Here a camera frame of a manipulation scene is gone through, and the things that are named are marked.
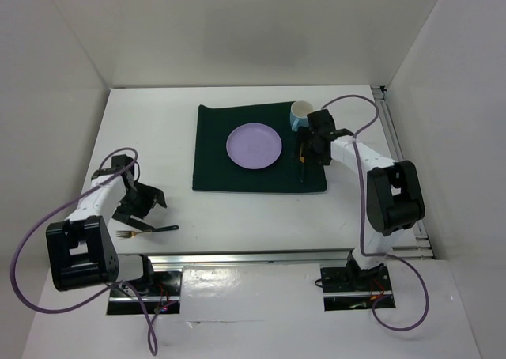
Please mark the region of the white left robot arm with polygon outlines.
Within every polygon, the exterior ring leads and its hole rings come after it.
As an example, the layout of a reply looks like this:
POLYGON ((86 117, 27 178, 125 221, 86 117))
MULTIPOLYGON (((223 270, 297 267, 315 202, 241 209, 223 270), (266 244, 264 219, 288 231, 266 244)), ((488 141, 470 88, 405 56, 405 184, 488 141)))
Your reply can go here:
POLYGON ((164 192, 135 178, 134 158, 114 155, 111 166, 92 175, 96 190, 78 202, 65 220, 47 227, 51 276, 62 292, 115 282, 119 259, 108 231, 110 220, 135 230, 154 230, 143 219, 156 205, 167 206, 164 192))

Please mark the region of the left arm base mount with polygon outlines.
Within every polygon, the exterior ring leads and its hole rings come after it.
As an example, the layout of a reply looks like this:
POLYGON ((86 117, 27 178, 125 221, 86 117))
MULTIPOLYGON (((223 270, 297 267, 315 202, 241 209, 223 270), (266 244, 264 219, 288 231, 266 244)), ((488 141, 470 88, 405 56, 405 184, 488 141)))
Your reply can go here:
MULTIPOLYGON (((154 271, 150 277, 141 277, 131 285, 141 296, 150 316, 180 313, 180 294, 183 271, 181 269, 154 271)), ((134 291, 122 284, 113 289, 108 298, 108 316, 136 316, 143 313, 134 291)))

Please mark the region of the light blue mug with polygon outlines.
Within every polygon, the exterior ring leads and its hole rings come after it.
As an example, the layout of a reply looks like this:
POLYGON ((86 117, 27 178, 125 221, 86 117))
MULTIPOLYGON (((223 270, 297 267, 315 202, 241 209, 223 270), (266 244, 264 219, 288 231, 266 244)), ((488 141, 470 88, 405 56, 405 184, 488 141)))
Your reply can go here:
POLYGON ((301 127, 309 127, 308 115, 314 111, 312 104, 307 101, 295 101, 290 108, 289 122, 291 130, 297 132, 301 127))

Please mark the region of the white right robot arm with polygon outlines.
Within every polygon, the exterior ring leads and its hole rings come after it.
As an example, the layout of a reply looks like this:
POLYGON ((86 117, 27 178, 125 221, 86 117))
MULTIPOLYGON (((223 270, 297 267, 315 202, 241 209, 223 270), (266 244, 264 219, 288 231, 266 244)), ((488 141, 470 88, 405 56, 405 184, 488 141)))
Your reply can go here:
POLYGON ((345 280, 363 289, 384 267, 399 237, 423 219, 425 204, 411 161, 394 161, 358 140, 358 133, 337 129, 327 109, 314 111, 304 123, 292 123, 294 157, 310 164, 345 165, 357 174, 360 192, 359 243, 348 255, 345 280))

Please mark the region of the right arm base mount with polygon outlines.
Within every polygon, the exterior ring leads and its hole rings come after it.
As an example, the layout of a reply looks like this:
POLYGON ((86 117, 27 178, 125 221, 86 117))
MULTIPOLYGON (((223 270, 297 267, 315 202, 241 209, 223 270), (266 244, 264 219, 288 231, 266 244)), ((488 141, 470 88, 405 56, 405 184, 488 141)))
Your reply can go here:
POLYGON ((345 267, 322 267, 320 278, 314 281, 323 292, 326 312, 395 308, 390 274, 385 266, 359 278, 345 267))

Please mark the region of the lilac plastic plate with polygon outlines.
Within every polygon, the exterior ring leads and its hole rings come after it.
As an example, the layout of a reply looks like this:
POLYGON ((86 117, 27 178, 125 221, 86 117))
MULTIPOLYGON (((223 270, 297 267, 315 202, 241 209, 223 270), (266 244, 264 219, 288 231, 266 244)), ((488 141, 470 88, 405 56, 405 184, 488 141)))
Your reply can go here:
POLYGON ((280 135, 261 123, 246 123, 233 130, 226 141, 230 160, 241 168, 259 170, 271 166, 282 152, 280 135))

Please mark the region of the aluminium rail frame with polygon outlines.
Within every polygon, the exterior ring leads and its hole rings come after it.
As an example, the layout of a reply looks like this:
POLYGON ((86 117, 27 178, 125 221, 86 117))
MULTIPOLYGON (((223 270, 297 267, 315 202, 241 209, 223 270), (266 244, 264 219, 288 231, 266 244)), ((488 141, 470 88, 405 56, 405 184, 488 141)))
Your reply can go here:
POLYGON ((362 86, 113 89, 89 169, 111 151, 139 153, 141 180, 165 193, 166 208, 147 222, 174 225, 166 233, 113 238, 120 254, 166 255, 180 262, 274 262, 343 259, 359 229, 357 177, 341 164, 326 169, 327 191, 317 195, 197 192, 192 188, 198 107, 226 108, 306 100, 327 104, 340 127, 364 128, 361 140, 393 153, 388 128, 374 120, 370 100, 380 92, 362 86))

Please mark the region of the dark green cloth placemat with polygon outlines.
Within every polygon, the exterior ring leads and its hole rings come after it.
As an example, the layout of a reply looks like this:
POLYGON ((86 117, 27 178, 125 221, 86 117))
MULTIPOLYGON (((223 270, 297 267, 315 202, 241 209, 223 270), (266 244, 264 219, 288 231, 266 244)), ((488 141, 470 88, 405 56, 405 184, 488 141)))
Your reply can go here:
POLYGON ((199 105, 192 189, 266 194, 326 191, 323 166, 298 160, 290 123, 292 104, 199 105))

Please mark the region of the gold knife green handle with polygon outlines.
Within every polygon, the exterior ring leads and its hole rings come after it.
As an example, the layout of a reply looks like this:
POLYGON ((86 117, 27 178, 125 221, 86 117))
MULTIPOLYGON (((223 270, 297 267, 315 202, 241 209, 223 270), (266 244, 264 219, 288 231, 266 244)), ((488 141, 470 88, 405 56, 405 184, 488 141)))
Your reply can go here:
POLYGON ((300 176, 299 180, 301 183, 304 183, 305 181, 305 157, 304 157, 304 143, 300 145, 299 155, 298 155, 298 161, 300 163, 300 176))

